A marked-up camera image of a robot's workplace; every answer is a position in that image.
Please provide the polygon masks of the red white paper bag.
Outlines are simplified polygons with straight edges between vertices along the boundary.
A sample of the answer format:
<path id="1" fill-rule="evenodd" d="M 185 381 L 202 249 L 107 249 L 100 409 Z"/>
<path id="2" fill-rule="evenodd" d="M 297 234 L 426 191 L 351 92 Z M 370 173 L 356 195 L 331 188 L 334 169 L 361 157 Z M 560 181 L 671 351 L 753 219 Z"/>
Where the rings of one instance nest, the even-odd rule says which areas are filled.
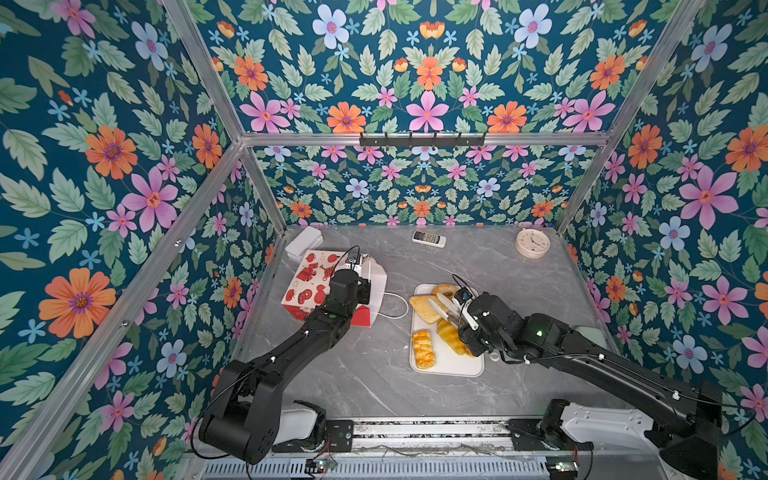
<path id="1" fill-rule="evenodd" d="M 382 311 L 387 280 L 383 266 L 358 248 L 350 252 L 308 250 L 281 305 L 301 321 L 324 307 L 333 313 L 351 313 L 353 326 L 370 328 L 379 318 L 397 320 L 408 314 L 408 307 L 400 314 Z"/>

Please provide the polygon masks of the ring donut bread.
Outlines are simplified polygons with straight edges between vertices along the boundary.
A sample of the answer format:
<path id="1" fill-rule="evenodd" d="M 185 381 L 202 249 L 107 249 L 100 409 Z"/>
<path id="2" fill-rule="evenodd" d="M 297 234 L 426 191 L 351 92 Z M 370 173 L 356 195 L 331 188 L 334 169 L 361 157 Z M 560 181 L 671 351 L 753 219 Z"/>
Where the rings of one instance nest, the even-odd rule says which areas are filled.
<path id="1" fill-rule="evenodd" d="M 448 299 L 452 299 L 459 290 L 460 290 L 460 287 L 457 285 L 440 284 L 432 289 L 431 294 L 443 295 Z"/>

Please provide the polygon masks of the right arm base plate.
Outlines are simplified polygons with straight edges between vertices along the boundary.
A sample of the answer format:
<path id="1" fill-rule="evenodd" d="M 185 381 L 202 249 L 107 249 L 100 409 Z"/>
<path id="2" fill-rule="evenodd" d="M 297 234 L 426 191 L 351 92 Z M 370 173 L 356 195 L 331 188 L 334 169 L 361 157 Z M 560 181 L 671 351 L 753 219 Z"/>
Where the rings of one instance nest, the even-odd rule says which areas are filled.
<path id="1" fill-rule="evenodd" d="M 591 442 L 577 442 L 559 426 L 539 418 L 511 418 L 505 423 L 514 448 L 519 451 L 587 451 Z"/>

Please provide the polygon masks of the pale cream bread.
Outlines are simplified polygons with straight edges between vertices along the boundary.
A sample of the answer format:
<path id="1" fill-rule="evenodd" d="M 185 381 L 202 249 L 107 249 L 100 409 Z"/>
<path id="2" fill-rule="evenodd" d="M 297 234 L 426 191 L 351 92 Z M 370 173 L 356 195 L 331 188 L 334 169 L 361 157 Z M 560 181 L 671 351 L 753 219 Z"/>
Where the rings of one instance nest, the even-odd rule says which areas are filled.
<path id="1" fill-rule="evenodd" d="M 444 305 L 435 294 L 412 296 L 409 298 L 409 303 L 415 314 L 427 324 L 435 324 L 447 319 Z"/>

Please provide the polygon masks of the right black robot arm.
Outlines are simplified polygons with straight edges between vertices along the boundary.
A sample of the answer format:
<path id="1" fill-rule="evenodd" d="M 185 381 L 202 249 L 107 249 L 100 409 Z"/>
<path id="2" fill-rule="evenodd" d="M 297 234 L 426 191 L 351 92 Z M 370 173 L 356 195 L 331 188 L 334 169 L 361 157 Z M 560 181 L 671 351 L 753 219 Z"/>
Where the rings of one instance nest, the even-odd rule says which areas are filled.
<path id="1" fill-rule="evenodd" d="M 523 317 L 487 292 L 461 288 L 438 300 L 472 354 L 496 352 L 506 364 L 552 368 L 601 388 L 650 418 L 641 437 L 667 465 L 694 479 L 716 478 L 725 407 L 719 385 L 694 386 L 655 373 L 552 316 Z"/>

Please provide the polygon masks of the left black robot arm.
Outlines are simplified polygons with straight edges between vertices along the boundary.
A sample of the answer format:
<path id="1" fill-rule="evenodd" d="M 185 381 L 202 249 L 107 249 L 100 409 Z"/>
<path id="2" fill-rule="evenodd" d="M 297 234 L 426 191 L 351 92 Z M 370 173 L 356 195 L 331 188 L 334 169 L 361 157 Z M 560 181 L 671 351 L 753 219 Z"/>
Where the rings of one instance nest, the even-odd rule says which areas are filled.
<path id="1" fill-rule="evenodd" d="M 222 371 L 213 398 L 198 419 L 198 439 L 248 464 L 261 462 L 276 445 L 314 449 L 324 441 L 326 412 L 305 401 L 283 407 L 284 391 L 315 358 L 349 331 L 355 311 L 370 300 L 361 275 L 360 248 L 350 248 L 332 269 L 329 292 L 301 328 L 270 352 Z"/>

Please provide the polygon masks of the long twisted bread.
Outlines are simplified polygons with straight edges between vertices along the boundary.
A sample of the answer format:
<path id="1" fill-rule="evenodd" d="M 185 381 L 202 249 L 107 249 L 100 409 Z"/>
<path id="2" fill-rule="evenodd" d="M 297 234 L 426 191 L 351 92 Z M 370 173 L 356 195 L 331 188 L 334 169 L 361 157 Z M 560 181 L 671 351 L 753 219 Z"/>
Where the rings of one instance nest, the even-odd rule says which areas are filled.
<path id="1" fill-rule="evenodd" d="M 473 356 L 470 349 L 460 339 L 458 329 L 451 322 L 439 320 L 437 322 L 437 333 L 455 354 L 459 356 Z"/>

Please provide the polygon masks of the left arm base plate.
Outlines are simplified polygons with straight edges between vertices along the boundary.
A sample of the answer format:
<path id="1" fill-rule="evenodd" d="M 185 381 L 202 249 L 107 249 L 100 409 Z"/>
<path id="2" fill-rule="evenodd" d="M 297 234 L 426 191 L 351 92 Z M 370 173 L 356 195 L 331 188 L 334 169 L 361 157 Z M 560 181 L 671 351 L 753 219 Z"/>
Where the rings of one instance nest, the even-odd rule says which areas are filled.
<path id="1" fill-rule="evenodd" d="M 352 420 L 327 420 L 325 426 L 317 427 L 308 438 L 276 444 L 273 453 L 348 453 L 352 451 L 355 423 Z"/>

